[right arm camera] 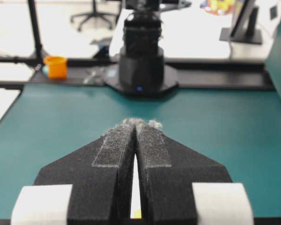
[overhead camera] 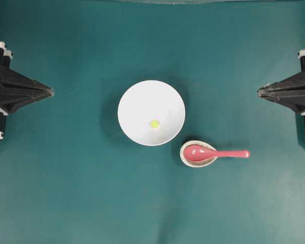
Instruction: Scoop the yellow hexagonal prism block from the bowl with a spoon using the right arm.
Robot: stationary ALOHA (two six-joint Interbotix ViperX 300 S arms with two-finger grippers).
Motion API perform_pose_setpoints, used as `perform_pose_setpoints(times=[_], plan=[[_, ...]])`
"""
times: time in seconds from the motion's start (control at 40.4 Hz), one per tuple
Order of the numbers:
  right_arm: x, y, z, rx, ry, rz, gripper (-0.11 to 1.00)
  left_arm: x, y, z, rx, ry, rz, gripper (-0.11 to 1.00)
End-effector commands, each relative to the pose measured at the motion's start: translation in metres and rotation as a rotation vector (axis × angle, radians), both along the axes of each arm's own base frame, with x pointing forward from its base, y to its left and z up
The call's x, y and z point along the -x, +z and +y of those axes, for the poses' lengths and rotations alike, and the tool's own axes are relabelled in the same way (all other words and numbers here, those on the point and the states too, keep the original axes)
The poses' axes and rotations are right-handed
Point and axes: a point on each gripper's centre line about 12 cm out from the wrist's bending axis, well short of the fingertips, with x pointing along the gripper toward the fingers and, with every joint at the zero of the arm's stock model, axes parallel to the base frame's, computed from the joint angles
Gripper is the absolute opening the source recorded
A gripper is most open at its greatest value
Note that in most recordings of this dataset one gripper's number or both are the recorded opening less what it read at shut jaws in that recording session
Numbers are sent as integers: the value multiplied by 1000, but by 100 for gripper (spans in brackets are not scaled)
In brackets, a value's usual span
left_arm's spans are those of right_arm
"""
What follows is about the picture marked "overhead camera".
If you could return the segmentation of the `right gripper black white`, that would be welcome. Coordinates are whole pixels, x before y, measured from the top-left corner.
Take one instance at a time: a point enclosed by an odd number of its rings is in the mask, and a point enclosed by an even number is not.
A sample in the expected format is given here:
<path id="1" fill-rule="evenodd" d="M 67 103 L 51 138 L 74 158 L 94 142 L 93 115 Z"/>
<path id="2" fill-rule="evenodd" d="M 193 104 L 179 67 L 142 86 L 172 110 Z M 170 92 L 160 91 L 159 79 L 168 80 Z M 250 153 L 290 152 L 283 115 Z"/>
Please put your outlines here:
<path id="1" fill-rule="evenodd" d="M 304 117 L 305 126 L 305 49 L 298 53 L 298 58 L 301 72 L 258 89 L 258 97 L 301 114 Z"/>

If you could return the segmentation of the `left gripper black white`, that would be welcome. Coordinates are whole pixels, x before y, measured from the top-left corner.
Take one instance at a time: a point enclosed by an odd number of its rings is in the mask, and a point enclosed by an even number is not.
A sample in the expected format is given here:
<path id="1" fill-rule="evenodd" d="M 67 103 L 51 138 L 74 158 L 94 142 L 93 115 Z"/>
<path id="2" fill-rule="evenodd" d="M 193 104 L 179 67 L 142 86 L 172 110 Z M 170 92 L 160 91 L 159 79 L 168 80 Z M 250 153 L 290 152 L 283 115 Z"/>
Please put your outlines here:
<path id="1" fill-rule="evenodd" d="M 5 137 L 9 114 L 54 95 L 51 88 L 8 68 L 12 57 L 13 54 L 7 49 L 6 44 L 0 42 L 0 141 Z"/>

